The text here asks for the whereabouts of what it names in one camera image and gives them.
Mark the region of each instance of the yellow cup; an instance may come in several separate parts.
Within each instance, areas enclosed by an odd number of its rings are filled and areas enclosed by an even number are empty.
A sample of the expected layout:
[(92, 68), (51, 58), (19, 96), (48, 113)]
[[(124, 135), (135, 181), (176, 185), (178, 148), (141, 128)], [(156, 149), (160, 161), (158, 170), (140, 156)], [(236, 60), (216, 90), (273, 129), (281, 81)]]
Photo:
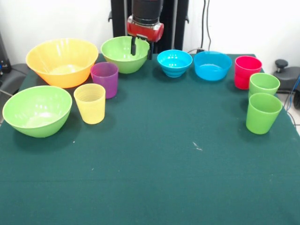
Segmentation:
[(74, 91), (74, 98), (84, 122), (100, 123), (105, 115), (105, 89), (99, 84), (84, 84)]

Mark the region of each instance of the purple cup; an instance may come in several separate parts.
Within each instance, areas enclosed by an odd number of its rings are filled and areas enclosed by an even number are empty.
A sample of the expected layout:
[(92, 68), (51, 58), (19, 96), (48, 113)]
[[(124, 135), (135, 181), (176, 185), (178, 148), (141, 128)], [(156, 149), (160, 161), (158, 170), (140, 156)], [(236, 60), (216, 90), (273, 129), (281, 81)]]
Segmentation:
[(94, 83), (100, 84), (105, 88), (105, 98), (113, 98), (118, 90), (118, 67), (111, 62), (96, 63), (91, 69), (90, 74)]

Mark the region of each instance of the white wall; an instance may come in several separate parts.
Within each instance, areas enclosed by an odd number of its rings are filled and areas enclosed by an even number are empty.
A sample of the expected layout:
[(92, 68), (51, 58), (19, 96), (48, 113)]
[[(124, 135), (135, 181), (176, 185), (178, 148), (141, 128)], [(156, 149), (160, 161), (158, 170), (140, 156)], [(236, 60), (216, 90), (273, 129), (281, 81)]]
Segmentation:
[(11, 64), (25, 62), (35, 45), (54, 38), (101, 44), (113, 37), (110, 0), (0, 0), (0, 32)]
[[(204, 0), (189, 5), (184, 50), (200, 46)], [(300, 66), (300, 5), (297, 0), (211, 0), (209, 29), (211, 50), (223, 53), (254, 53), (266, 72), (284, 58)], [(205, 36), (205, 48), (208, 48)]]
[[(204, 0), (190, 0), (184, 50), (200, 46)], [(296, 0), (211, 0), (211, 50), (254, 53), (267, 72), (275, 59), (300, 66), (300, 13)], [(89, 40), (100, 49), (113, 36), (110, 0), (0, 0), (0, 31), (12, 64), (53, 38)], [(205, 48), (208, 39), (205, 37)]]

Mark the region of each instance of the orange bowl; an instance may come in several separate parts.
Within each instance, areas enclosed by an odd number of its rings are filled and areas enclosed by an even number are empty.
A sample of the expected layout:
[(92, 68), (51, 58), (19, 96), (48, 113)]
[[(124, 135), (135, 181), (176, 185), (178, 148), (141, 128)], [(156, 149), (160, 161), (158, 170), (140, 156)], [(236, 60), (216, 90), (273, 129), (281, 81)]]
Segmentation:
[(97, 58), (98, 49), (91, 42), (61, 38), (35, 46), (26, 63), (49, 85), (72, 88), (88, 79)]

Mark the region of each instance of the cup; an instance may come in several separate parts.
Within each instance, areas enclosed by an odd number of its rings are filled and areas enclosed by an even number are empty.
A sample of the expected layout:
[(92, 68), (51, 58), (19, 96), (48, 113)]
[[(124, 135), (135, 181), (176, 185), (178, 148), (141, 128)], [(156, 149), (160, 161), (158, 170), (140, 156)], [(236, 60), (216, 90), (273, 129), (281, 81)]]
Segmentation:
[(259, 73), (262, 69), (262, 62), (253, 56), (243, 55), (235, 60), (235, 74), (245, 79), (250, 79), (252, 74)]
[(84, 84), (74, 91), (74, 98), (82, 120), (88, 124), (100, 123), (105, 115), (105, 89), (99, 84)]
[(249, 89), (249, 79), (234, 75), (234, 85), (238, 89), (248, 90)]
[(256, 93), (249, 98), (246, 127), (257, 135), (266, 134), (282, 109), (281, 101), (274, 95)]
[(257, 73), (250, 77), (248, 97), (256, 93), (275, 95), (280, 86), (280, 81), (271, 74)]
[(111, 62), (96, 63), (91, 69), (90, 74), (93, 82), (105, 88), (105, 98), (113, 98), (118, 90), (118, 67)]

